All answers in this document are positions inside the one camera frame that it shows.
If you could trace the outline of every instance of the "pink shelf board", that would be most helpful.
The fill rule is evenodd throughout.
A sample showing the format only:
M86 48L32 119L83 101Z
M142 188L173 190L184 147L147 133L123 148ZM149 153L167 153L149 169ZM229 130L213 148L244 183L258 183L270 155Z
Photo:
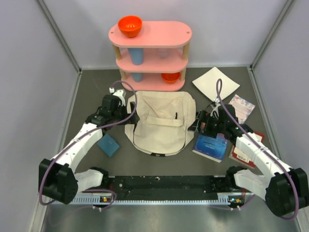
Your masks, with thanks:
M145 73L143 76L143 80L141 82L135 82L131 76L131 74L127 73L127 78L126 81L128 82L130 85L132 85L132 87L134 88L134 90L148 90L148 91L177 91L179 89L181 89L184 85L184 80L180 81L178 80L177 82L173 83L173 84L168 84L166 83L162 77L161 74L159 73ZM130 90L131 89L126 86L125 84L123 84L123 86L127 89Z
M109 38L117 47L177 48L186 45L191 36L190 27L177 21L143 21L134 38L123 35L117 24L109 31Z
M169 56L160 58L157 49L144 49L144 62L141 65L134 65L131 61L129 51L124 49L121 51L121 60L116 59L116 63L120 69L129 73L177 73L183 70L188 60L183 60L182 50L178 48L168 49Z

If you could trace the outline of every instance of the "orange bowl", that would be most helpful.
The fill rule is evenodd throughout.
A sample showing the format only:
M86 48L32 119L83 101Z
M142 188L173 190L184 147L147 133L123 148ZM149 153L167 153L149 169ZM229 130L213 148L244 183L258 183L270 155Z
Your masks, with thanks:
M121 18L118 22L119 30L127 37L135 37L141 30L142 20L141 18L128 15Z
M163 80L169 84L175 83L180 78L180 72L176 73L161 73Z

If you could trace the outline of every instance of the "red book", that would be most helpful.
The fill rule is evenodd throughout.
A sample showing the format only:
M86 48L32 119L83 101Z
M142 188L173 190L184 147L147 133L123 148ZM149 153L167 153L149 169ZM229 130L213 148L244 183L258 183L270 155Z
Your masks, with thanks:
M260 142L264 141L265 135L259 133L259 132L254 132L257 139ZM249 157L244 154L242 151L240 151L238 148L236 148L235 146L232 147L231 153L229 155L230 158L232 158L233 160L236 160L246 166L255 168L255 164L251 161L251 159L249 159Z

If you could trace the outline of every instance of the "white napkin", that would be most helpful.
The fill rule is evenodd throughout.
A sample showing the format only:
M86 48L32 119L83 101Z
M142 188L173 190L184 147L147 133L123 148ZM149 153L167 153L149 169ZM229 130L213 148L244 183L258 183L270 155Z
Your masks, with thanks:
M207 73L192 81L192 83L211 101L217 97L216 83L217 80L222 79L222 91L220 94L221 99L225 99L232 94L240 86L224 75L217 67L213 67Z

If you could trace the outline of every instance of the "book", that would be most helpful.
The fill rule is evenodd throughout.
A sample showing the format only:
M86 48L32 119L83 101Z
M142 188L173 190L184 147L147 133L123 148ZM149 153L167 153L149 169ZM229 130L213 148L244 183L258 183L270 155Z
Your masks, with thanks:
M247 100L241 98L237 94L229 102L235 108L236 117L238 118L238 123L243 124L255 108L255 105L248 102Z
M239 88L239 84L228 78L217 67L213 67L199 78L192 81L192 83L211 101L217 98L216 84L218 79L222 79L222 90L220 93L221 99L225 99Z
M217 138L199 135L193 152L220 163L225 155L227 139L223 134L217 134Z
M254 132L258 141L263 142L265 135L259 133L259 132ZM251 159L249 159L249 157L243 153L242 151L240 151L237 147L233 146L231 153L229 155L229 157L233 160L236 160L242 164L244 164L245 166L251 167L251 168L255 168L255 164L252 162Z

